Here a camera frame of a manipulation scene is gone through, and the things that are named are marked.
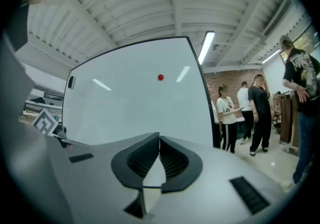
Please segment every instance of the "cap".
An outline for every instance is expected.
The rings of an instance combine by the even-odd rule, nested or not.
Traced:
[[[280,37],[279,42],[280,42],[281,48],[284,47],[287,43],[292,43],[291,39],[287,35],[282,35]]]

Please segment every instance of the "whiteboard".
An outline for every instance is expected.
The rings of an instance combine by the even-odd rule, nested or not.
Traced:
[[[62,109],[68,139],[99,145],[159,132],[212,147],[211,101],[193,51],[187,37],[162,38],[74,68]]]

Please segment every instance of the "white ceiling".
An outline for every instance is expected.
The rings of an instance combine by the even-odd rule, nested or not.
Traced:
[[[111,49],[162,37],[188,36],[199,54],[206,31],[215,31],[202,64],[205,73],[257,68],[277,47],[279,36],[292,30],[305,12],[299,1],[289,1],[289,5],[288,0],[68,0],[38,4],[29,8],[29,44],[73,68]]]

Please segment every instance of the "black pants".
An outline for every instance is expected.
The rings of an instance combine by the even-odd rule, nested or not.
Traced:
[[[243,138],[251,138],[251,130],[254,127],[254,113],[252,110],[250,111],[241,111],[241,114],[244,117],[245,122],[245,132]]]
[[[255,152],[260,145],[262,139],[262,147],[269,146],[271,132],[271,112],[258,113],[259,121],[254,124],[254,134],[252,138],[251,152]]]
[[[213,141],[213,146],[215,148],[220,149],[220,144],[221,144],[221,135],[220,135],[220,125],[218,123],[214,124],[214,138],[215,141]]]
[[[228,151],[230,147],[230,152],[235,152],[236,140],[237,140],[237,123],[232,124],[222,124],[223,132],[223,146],[222,149]]]

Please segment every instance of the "fluorescent light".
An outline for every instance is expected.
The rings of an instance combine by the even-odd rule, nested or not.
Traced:
[[[273,56],[275,56],[276,54],[280,53],[281,49],[278,49],[274,54],[272,54],[271,56],[269,56],[268,58],[266,58],[264,61],[262,61],[262,64],[266,63],[268,60],[270,60]]]
[[[181,74],[179,75],[178,79],[176,80],[177,83],[180,83],[181,80],[185,77],[185,75],[188,73],[190,69],[190,66],[185,66],[181,72]]]
[[[102,88],[104,88],[104,89],[106,89],[108,91],[111,91],[111,89],[108,86],[106,86],[104,83],[100,82],[99,80],[92,79],[92,81],[94,81],[98,86],[101,86]]]
[[[202,64],[202,62],[204,62],[204,59],[208,53],[209,47],[212,43],[212,40],[215,37],[215,34],[216,34],[215,32],[208,32],[205,34],[204,43],[198,58],[200,65]]]

